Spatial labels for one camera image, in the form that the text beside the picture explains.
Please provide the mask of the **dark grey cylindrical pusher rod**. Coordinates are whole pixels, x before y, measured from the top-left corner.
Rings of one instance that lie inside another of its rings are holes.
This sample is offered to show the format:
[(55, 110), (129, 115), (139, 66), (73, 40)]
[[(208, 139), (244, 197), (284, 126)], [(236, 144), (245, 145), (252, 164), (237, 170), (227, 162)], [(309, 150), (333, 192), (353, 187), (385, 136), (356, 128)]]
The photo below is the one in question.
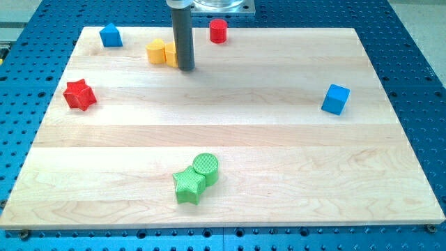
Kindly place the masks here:
[(191, 71), (195, 67), (191, 7), (172, 8), (171, 18), (178, 68), (185, 72)]

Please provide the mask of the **silver tool holder collar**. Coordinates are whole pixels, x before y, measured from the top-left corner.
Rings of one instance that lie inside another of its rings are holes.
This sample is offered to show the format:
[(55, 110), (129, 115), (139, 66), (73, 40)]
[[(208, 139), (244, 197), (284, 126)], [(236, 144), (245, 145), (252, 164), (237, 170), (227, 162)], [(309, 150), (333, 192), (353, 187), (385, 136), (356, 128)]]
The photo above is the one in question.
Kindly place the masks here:
[(193, 0), (166, 0), (167, 5), (174, 9), (184, 9), (192, 5)]

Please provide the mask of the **silver robot base mount plate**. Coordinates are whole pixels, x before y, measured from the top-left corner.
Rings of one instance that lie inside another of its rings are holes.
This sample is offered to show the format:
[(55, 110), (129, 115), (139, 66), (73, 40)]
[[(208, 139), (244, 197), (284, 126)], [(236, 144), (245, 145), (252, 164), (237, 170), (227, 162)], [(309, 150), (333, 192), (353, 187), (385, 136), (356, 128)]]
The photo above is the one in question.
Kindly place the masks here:
[(255, 0), (194, 0), (192, 14), (200, 15), (255, 15)]

